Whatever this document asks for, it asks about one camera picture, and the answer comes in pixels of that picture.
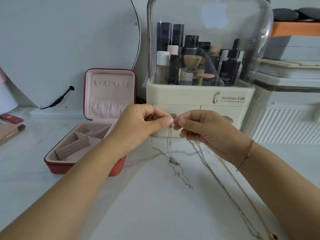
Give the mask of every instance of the red string bracelet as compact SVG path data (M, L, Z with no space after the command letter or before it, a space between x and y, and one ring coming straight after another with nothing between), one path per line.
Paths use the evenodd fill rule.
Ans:
M239 171L239 168L241 167L241 165L242 165L242 164L245 162L245 160L249 157L253 143L254 143L254 141L251 140L249 152L248 152L248 154L246 155L246 157L244 158L244 160L241 162L241 164L239 165L239 167L237 168L237 170L236 170L237 172Z

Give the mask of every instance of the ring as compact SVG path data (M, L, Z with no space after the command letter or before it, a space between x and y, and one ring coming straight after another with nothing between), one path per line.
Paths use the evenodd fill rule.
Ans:
M153 107L153 112L154 112L155 109L156 109L156 108L155 108L155 104L152 104L152 107Z

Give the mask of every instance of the apple logo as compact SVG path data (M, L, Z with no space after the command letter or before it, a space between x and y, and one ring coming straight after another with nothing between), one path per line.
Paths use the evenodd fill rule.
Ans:
M202 20L206 28L222 29L228 23L226 16L227 5L216 0L214 3L204 4L201 8Z

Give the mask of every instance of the person's left hand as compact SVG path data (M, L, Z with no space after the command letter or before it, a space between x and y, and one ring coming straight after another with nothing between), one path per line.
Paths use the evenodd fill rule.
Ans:
M105 140L112 141L123 156L138 147L150 134L174 122L170 114L151 104L132 104L126 107Z

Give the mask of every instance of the clear plastic lid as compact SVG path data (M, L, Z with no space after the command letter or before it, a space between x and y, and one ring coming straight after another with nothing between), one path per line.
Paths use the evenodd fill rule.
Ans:
M272 22L270 0L149 0L150 81L251 86Z

